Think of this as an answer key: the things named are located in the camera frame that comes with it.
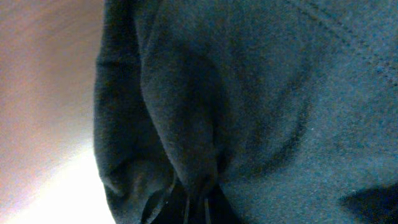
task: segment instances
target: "blurred background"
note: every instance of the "blurred background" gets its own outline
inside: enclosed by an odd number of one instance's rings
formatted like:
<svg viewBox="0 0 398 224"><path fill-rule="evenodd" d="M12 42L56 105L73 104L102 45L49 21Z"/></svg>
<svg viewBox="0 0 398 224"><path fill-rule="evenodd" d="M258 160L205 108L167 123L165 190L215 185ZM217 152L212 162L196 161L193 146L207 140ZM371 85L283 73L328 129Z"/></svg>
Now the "blurred background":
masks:
<svg viewBox="0 0 398 224"><path fill-rule="evenodd" d="M0 223L114 223L93 156L102 0L0 0Z"/></svg>

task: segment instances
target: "fabric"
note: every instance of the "fabric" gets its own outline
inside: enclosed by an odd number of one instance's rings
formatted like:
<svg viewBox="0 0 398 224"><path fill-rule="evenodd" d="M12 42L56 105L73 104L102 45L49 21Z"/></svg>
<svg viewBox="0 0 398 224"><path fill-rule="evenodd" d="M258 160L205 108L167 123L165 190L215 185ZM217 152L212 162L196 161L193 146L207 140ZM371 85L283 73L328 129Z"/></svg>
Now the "fabric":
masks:
<svg viewBox="0 0 398 224"><path fill-rule="evenodd" d="M105 1L116 223L398 223L398 1Z"/></svg>

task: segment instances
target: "stitching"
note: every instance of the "stitching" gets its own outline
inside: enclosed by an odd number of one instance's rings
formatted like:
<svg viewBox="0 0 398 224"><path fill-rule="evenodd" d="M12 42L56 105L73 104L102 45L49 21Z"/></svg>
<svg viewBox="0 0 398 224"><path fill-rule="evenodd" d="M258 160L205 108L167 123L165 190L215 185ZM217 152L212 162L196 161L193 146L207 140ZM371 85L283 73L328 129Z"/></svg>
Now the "stitching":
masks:
<svg viewBox="0 0 398 224"><path fill-rule="evenodd" d="M335 30L333 30L331 27L328 27L327 24L325 24L321 19L319 19L315 14L311 13L310 11L296 5L291 0L285 0L285 2L296 8L299 11L299 13L307 16L311 21L317 22L319 27L323 27L323 29L325 29L327 33L340 40L341 43L344 44L344 46L346 46L347 48L349 48L353 53L356 51L355 54L357 56L362 56L361 58L366 62L367 65L373 65L375 73L379 76L386 78L387 82L390 85L394 87L398 86L398 80L394 80L396 79L396 77L394 76L397 75L398 68L396 68L390 63L391 58L388 57L383 58L379 54L375 53L371 48L371 46L366 41L361 39L359 35L356 34L348 26L344 25L341 21L333 17L333 15L331 15L326 9L320 8L319 5L313 2L304 1L304 4L310 6L315 12L322 13L329 21L334 23L334 25L341 27L344 34L349 36L351 41L340 36ZM355 47L351 46L350 42L357 43L360 49L367 50L368 52L371 53L371 56L367 56L362 54L361 52L358 52Z"/></svg>

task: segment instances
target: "seam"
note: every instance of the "seam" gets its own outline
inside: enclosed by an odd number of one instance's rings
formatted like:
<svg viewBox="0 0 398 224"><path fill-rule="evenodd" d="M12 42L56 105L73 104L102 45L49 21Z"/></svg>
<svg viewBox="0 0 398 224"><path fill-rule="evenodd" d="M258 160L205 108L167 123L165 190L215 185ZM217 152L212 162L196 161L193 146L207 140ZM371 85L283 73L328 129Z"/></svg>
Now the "seam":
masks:
<svg viewBox="0 0 398 224"><path fill-rule="evenodd" d="M296 8L299 13L307 16L311 21L317 22L319 27L322 27L327 33L340 40L352 54L361 57L366 62L366 65L373 66L373 72L387 80L389 85L394 88L398 86L398 68L393 66L391 58L384 58L375 53L370 44L360 38L353 29L333 17L326 9L322 9L319 5L309 1L293 1L285 0L287 4Z"/></svg>

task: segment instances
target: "garment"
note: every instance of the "garment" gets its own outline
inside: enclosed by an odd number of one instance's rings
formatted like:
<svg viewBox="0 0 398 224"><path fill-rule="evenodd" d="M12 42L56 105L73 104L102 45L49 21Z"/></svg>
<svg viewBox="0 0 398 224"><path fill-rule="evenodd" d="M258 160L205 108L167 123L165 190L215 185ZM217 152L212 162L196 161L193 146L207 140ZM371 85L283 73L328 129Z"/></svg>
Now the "garment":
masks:
<svg viewBox="0 0 398 224"><path fill-rule="evenodd" d="M108 0L96 64L117 223L398 222L397 0Z"/></svg>

